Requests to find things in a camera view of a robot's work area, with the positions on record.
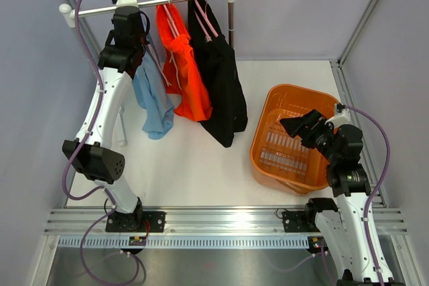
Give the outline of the light blue shorts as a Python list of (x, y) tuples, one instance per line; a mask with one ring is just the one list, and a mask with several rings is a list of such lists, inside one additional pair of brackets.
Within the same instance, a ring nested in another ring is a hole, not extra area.
[(167, 95), (158, 53), (150, 33), (145, 38), (145, 54), (132, 81), (138, 105), (146, 110), (142, 130), (152, 140), (162, 139), (174, 126), (174, 105)]

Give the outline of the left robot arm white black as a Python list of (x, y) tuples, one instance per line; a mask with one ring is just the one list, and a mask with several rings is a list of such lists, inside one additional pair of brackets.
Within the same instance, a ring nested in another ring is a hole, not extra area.
[(137, 7), (115, 10), (113, 29), (97, 63), (97, 87), (81, 129), (74, 140), (65, 140), (62, 151), (77, 173), (115, 205), (107, 216), (107, 232), (137, 232), (144, 228), (141, 200), (129, 187), (123, 172), (125, 158), (111, 149), (113, 131), (126, 92), (145, 54), (149, 23)]

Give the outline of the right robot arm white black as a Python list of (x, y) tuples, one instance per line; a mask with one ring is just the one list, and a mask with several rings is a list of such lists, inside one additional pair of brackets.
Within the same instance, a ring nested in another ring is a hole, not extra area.
[(311, 198), (304, 224), (319, 230), (322, 253), (329, 252), (337, 285), (398, 285), (381, 249), (372, 200), (375, 190), (362, 166), (363, 132), (346, 119), (349, 108), (336, 105), (328, 119), (317, 110), (280, 120), (286, 133), (299, 137), (303, 147), (317, 150), (327, 161), (332, 198)]

